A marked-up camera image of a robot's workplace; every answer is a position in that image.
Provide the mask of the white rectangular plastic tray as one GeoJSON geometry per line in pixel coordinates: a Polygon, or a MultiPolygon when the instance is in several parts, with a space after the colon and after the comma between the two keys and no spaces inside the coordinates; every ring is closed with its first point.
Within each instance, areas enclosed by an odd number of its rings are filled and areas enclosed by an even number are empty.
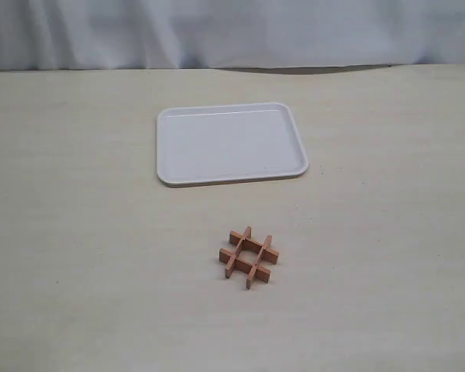
{"type": "Polygon", "coordinates": [[[167,108],[157,116],[156,173],[170,186],[290,178],[309,160],[277,102],[167,108]]]}

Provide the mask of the horizontal wooden bar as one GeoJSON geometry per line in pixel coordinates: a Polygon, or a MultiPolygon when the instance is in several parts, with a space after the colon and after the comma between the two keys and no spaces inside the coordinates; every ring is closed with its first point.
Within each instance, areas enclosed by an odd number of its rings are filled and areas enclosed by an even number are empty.
{"type": "Polygon", "coordinates": [[[257,255],[262,254],[261,260],[265,260],[270,264],[277,264],[279,253],[271,248],[271,235],[268,235],[262,243],[259,243],[251,235],[240,234],[232,230],[229,234],[229,243],[240,246],[240,250],[250,251],[257,255]]]}

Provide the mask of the wooden block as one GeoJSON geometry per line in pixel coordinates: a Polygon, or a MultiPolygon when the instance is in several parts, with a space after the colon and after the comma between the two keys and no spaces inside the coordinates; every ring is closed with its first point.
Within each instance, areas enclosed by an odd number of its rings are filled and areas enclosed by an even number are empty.
{"type": "Polygon", "coordinates": [[[260,281],[267,283],[270,280],[270,270],[266,267],[260,266],[259,264],[249,263],[236,257],[232,252],[221,249],[219,251],[219,261],[224,263],[227,267],[231,267],[226,270],[226,277],[229,278],[231,273],[235,270],[243,272],[244,274],[250,274],[253,267],[256,267],[254,271],[254,277],[260,281]]]}

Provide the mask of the white backdrop curtain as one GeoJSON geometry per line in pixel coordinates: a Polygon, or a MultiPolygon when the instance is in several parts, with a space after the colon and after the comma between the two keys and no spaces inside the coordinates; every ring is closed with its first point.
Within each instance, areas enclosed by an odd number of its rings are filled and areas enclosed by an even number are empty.
{"type": "Polygon", "coordinates": [[[465,1],[0,1],[0,70],[465,64],[465,1]]]}

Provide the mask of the notched wooden piece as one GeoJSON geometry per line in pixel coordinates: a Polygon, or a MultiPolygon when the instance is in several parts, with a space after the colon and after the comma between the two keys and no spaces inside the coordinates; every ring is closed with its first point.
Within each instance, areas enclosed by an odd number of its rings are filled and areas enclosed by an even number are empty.
{"type": "Polygon", "coordinates": [[[255,277],[257,275],[258,267],[260,266],[260,263],[263,260],[264,253],[266,252],[266,249],[270,248],[271,240],[272,240],[272,236],[271,235],[267,236],[263,242],[262,247],[260,248],[259,253],[257,254],[257,258],[254,264],[252,265],[250,272],[248,273],[248,276],[246,278],[246,289],[247,290],[251,289],[252,283],[254,282],[255,277]]]}

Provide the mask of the vertical wooden notched bar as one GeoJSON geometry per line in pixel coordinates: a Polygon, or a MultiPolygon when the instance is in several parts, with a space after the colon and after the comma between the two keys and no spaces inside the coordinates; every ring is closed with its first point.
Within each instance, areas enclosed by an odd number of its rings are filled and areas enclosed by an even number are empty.
{"type": "Polygon", "coordinates": [[[247,226],[244,233],[242,234],[242,236],[239,238],[237,244],[236,244],[236,248],[234,250],[234,252],[232,253],[232,255],[229,257],[229,260],[226,264],[226,267],[225,267],[225,278],[229,279],[232,275],[232,272],[234,271],[234,268],[235,268],[235,264],[236,264],[236,259],[239,257],[239,255],[241,254],[242,250],[243,250],[243,242],[246,238],[250,238],[251,237],[251,232],[252,232],[252,228],[250,226],[247,226]]]}

